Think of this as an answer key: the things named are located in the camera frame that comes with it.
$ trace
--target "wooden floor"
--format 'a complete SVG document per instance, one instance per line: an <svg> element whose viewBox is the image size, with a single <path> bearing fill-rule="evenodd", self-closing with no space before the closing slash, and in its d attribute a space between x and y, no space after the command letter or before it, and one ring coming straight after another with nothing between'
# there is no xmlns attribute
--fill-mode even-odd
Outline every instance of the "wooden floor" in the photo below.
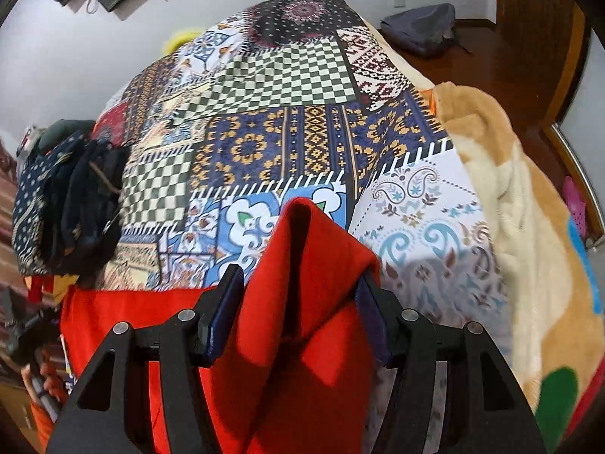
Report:
<svg viewBox="0 0 605 454"><path fill-rule="evenodd" d="M394 47L409 63L433 83L452 81L484 90L502 105L525 153L561 192L568 174L561 159L541 130L548 107L545 84L515 58L512 49L487 27L458 30L461 47L452 47L443 56L424 59Z"/></svg>

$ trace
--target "wall socket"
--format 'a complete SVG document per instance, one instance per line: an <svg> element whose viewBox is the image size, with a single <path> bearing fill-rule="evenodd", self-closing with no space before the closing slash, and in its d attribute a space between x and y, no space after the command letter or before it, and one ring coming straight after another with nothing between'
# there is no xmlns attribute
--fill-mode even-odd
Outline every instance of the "wall socket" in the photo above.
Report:
<svg viewBox="0 0 605 454"><path fill-rule="evenodd" d="M405 6L405 0L393 0L392 4L395 8L401 8Z"/></svg>

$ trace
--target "person's arm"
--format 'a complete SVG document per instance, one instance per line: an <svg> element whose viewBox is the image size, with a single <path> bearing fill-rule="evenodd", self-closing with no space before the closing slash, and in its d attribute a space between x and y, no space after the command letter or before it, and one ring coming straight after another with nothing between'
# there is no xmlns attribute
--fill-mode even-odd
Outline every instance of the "person's arm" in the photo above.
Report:
<svg viewBox="0 0 605 454"><path fill-rule="evenodd" d="M46 377L44 381L44 390L48 391L48 393L55 397L60 403L65 403L68 396L67 391L63 387L63 382L59 379L54 367L49 362L45 361L40 367L40 374L43 377ZM42 450L44 451L46 450L50 434L53 431L54 423L48 417L31 384L31 371L29 370L29 365L21 369L21 376L23 377L23 383L25 384L25 388L31 399L31 413L36 422L38 438L40 439Z"/></svg>

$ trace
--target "metal screw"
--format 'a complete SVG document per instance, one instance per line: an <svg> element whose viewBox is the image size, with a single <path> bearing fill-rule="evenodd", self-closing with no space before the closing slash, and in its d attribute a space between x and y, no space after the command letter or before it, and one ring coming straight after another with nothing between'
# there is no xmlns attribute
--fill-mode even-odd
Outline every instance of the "metal screw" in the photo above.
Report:
<svg viewBox="0 0 605 454"><path fill-rule="evenodd" d="M120 323L114 325L114 333L116 335L122 335L126 331L128 331L128 323L121 321Z"/></svg>
<svg viewBox="0 0 605 454"><path fill-rule="evenodd" d="M480 335L483 332L483 326L477 323L477 321L471 321L467 324L468 330L474 335Z"/></svg>
<svg viewBox="0 0 605 454"><path fill-rule="evenodd" d="M177 317L179 321L191 321L195 317L195 312L191 309L183 309Z"/></svg>
<svg viewBox="0 0 605 454"><path fill-rule="evenodd" d="M406 321L417 321L418 313L414 309L403 309L401 317Z"/></svg>

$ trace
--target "pink slipper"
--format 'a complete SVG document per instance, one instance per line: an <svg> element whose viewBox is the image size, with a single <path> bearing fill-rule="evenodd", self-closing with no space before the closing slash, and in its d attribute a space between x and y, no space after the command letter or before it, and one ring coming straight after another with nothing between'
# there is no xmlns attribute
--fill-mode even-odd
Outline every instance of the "pink slipper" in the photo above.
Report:
<svg viewBox="0 0 605 454"><path fill-rule="evenodd" d="M576 223L580 237L586 239L586 203L582 200L582 196L570 176L567 176L563 183L563 198L565 198L565 203Z"/></svg>

